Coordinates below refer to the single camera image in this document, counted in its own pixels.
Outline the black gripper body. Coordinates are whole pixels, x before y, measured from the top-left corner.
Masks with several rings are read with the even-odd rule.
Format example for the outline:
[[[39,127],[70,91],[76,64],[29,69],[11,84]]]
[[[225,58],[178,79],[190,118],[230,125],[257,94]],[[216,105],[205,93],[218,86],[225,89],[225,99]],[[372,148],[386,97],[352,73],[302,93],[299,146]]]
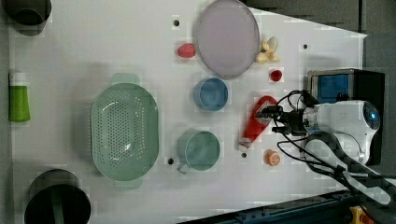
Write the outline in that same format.
[[[303,114],[304,111],[302,109],[283,112],[277,121],[289,128],[288,134],[293,136],[305,135],[306,130],[304,128]]]

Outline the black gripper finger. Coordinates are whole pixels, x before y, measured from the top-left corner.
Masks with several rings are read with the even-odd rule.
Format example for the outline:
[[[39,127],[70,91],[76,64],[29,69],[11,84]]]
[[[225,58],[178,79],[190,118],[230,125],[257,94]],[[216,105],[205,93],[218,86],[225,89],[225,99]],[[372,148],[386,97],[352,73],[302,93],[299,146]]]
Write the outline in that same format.
[[[280,116],[283,113],[281,105],[268,105],[262,110],[264,116]]]
[[[282,126],[282,127],[273,127],[272,131],[274,133],[281,133],[281,134],[288,134],[289,133],[289,128]]]

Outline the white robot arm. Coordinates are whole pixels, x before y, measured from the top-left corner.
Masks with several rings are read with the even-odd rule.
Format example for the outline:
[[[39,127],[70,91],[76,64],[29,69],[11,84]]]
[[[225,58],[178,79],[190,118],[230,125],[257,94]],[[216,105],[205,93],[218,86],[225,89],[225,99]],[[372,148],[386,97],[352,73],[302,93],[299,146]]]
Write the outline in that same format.
[[[285,112],[280,105],[264,105],[260,122],[273,121],[275,133],[301,135],[302,161],[318,174],[329,176],[376,206],[395,204],[395,185],[366,166],[381,120],[366,101],[316,104]]]

